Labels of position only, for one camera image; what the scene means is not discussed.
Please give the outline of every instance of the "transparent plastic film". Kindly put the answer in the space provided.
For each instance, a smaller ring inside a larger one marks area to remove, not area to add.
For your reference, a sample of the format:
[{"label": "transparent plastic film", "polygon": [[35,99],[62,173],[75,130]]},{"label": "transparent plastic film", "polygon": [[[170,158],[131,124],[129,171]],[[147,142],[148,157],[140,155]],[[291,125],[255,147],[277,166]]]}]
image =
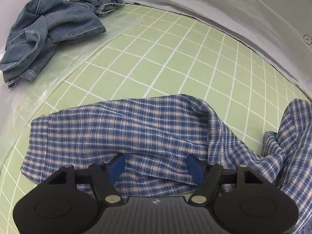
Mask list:
[{"label": "transparent plastic film", "polygon": [[101,19],[105,33],[60,43],[50,61],[32,81],[21,80],[10,90],[0,80],[0,164],[14,146],[24,127],[52,94],[57,86],[79,66],[86,62],[100,47],[139,25],[141,18],[113,12]]}]

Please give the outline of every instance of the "checkered cloth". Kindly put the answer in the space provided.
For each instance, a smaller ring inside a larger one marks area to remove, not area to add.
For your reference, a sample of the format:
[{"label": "checkered cloth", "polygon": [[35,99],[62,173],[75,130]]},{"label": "checkered cloth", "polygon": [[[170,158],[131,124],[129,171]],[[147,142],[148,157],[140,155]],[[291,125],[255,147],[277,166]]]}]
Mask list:
[{"label": "checkered cloth", "polygon": [[[253,153],[203,100],[188,95],[123,99],[66,109],[32,121],[22,173],[42,182],[66,164],[87,168],[125,154],[116,182],[123,196],[193,191],[188,154],[224,168],[246,164],[299,207],[294,233],[312,233],[312,104],[292,101],[278,133],[267,132],[262,156]],[[224,185],[222,191],[232,189]],[[87,186],[80,186],[90,192]]]}]

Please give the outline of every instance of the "denim jacket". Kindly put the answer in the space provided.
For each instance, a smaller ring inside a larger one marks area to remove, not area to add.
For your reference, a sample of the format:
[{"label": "denim jacket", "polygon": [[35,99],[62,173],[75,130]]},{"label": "denim jacket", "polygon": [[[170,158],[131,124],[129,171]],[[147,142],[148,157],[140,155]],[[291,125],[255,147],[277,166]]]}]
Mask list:
[{"label": "denim jacket", "polygon": [[8,87],[15,87],[20,79],[33,80],[55,53],[58,42],[105,32],[97,15],[112,11],[112,7],[107,6],[109,1],[123,4],[123,0],[31,0],[27,3],[11,28],[6,52],[0,61]]}]

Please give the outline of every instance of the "green tiled floor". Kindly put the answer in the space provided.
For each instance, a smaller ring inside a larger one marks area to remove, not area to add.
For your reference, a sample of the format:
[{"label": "green tiled floor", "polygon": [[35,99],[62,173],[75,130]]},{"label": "green tiled floor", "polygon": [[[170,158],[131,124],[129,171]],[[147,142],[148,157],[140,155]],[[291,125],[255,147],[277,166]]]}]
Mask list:
[{"label": "green tiled floor", "polygon": [[[125,5],[117,13],[141,15],[144,22],[103,46],[33,118],[109,99],[184,93],[204,99],[238,138],[259,152],[264,132],[277,131],[287,104],[307,99],[256,53],[195,19],[137,5]],[[35,187],[19,171],[29,133],[30,125],[1,167],[0,234],[18,232],[12,209]]]}]

